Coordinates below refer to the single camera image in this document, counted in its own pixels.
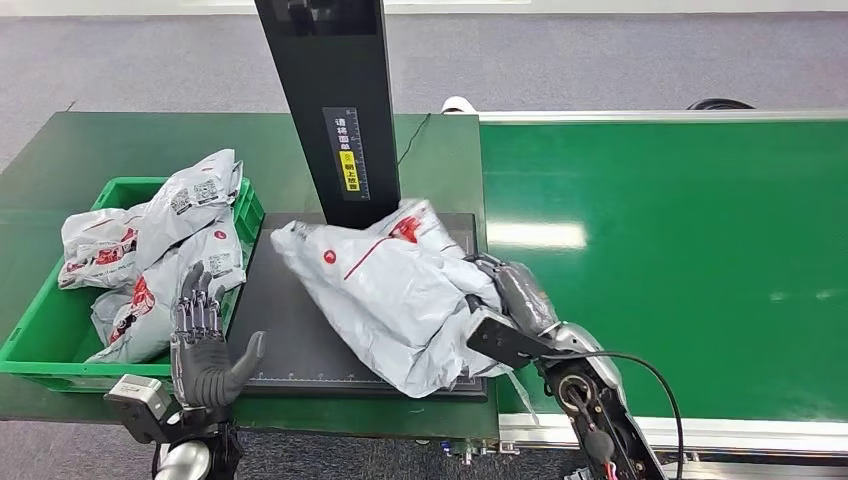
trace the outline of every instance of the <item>robotic hand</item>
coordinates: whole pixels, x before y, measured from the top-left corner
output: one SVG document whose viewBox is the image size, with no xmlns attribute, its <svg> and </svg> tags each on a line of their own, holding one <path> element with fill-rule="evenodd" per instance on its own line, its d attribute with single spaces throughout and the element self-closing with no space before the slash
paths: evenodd
<svg viewBox="0 0 848 480">
<path fill-rule="evenodd" d="M 219 289 L 212 275 L 193 265 L 181 288 L 171 335 L 171 378 L 179 405 L 159 380 L 124 375 L 104 397 L 139 443 L 158 445 L 156 480 L 232 480 L 241 446 L 230 405 L 265 353 L 265 332 L 256 332 L 231 365 L 220 321 Z"/>
<path fill-rule="evenodd" d="M 250 337 L 247 350 L 230 365 L 220 321 L 223 288 L 209 295 L 212 274 L 196 263 L 183 282 L 171 336 L 171 378 L 183 408 L 223 409 L 239 396 L 265 355 L 265 332 Z"/>
<path fill-rule="evenodd" d="M 469 299 L 479 324 L 468 347 L 516 369 L 535 364 L 545 393 L 571 418 L 580 447 L 589 457 L 589 472 L 578 478 L 665 480 L 630 416 L 621 375 L 610 359 L 631 357 L 605 352 L 579 325 L 561 323 L 524 265 L 488 255 L 468 260 L 492 278 L 505 313 Z"/>
</svg>

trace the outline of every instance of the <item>gray carpet floor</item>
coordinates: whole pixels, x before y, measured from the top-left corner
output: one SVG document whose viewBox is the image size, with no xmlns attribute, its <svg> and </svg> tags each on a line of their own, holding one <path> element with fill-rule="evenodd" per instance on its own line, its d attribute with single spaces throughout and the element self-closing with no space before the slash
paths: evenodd
<svg viewBox="0 0 848 480">
<path fill-rule="evenodd" d="M 391 16 L 393 102 L 437 110 L 848 106 L 848 15 Z M 344 63 L 344 58 L 336 61 Z M 0 171 L 57 110 L 286 111 L 250 16 L 0 18 Z M 471 468 L 410 441 L 248 433 L 246 479 L 554 479 L 579 457 L 524 452 Z M 0 478 L 143 479 L 120 427 L 0 423 Z"/>
</svg>

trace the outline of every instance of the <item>white shoe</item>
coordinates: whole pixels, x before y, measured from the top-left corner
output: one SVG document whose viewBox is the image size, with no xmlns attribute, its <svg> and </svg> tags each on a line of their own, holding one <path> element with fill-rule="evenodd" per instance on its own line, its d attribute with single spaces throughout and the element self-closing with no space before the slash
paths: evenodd
<svg viewBox="0 0 848 480">
<path fill-rule="evenodd" d="M 471 105 L 471 102 L 465 99 L 465 97 L 450 97 L 445 100 L 444 105 L 442 105 L 441 113 L 468 113 L 472 115 L 477 114 L 477 110 Z"/>
</svg>

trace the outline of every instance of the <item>yellow label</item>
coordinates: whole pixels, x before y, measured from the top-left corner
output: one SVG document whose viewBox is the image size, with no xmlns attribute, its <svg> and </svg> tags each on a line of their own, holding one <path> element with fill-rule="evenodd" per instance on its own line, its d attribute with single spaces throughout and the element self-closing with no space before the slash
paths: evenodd
<svg viewBox="0 0 848 480">
<path fill-rule="evenodd" d="M 342 150 L 339 152 L 339 160 L 345 177 L 345 188 L 348 192 L 358 192 L 359 175 L 356 173 L 356 160 L 354 160 L 353 152 Z"/>
</svg>

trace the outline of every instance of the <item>black mat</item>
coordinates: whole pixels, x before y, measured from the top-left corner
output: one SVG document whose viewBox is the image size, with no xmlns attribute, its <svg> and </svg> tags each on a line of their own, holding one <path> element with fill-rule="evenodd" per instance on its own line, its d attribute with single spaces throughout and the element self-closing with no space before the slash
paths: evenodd
<svg viewBox="0 0 848 480">
<path fill-rule="evenodd" d="M 476 249 L 474 216 L 439 215 L 454 240 L 466 252 Z M 265 358 L 246 393 L 275 395 L 398 395 L 363 365 L 332 329 L 297 277 L 271 246 L 270 234 L 292 220 L 323 223 L 320 214 L 265 216 L 262 233 L 247 273 L 247 284 L 229 329 L 232 356 L 244 351 L 253 332 L 265 330 Z M 485 379 L 461 378 L 451 390 L 431 397 L 484 401 Z"/>
</svg>

